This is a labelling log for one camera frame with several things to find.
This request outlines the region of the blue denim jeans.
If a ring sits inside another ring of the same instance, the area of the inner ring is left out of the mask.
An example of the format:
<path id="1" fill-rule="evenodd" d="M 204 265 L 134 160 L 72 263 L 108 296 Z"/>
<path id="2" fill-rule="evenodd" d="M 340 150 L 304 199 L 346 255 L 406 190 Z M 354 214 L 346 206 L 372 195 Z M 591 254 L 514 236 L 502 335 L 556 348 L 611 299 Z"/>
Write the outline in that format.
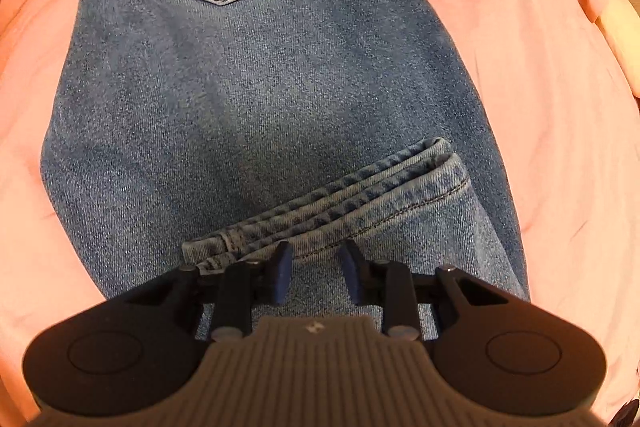
<path id="1" fill-rule="evenodd" d="M 494 135 L 427 0 L 80 0 L 41 173 L 106 297 L 285 242 L 283 312 L 347 314 L 347 241 L 528 294 Z"/>

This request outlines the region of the orange bed sheet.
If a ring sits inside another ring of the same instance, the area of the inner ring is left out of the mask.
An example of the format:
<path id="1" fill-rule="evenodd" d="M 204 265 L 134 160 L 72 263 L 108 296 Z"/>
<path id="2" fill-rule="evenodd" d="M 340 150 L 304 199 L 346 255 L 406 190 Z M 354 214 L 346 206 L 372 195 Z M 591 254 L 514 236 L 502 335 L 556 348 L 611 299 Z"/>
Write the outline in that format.
<path id="1" fill-rule="evenodd" d="M 594 411 L 639 391 L 639 109 L 577 0 L 428 0 L 476 84 L 508 172 L 538 306 L 599 340 Z M 78 0 L 1 0 L 1 421 L 37 412 L 29 340 L 98 303 L 44 194 L 43 135 Z"/>

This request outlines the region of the yellow pillow insert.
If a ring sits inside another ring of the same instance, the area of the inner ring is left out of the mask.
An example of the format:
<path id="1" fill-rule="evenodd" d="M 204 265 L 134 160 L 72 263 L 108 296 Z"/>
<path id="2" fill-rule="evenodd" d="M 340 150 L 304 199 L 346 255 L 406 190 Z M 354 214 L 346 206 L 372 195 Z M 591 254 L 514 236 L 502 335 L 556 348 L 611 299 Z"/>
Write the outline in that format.
<path id="1" fill-rule="evenodd" d="M 620 64 L 632 94 L 639 98 L 639 0 L 608 0 L 597 25 Z"/>

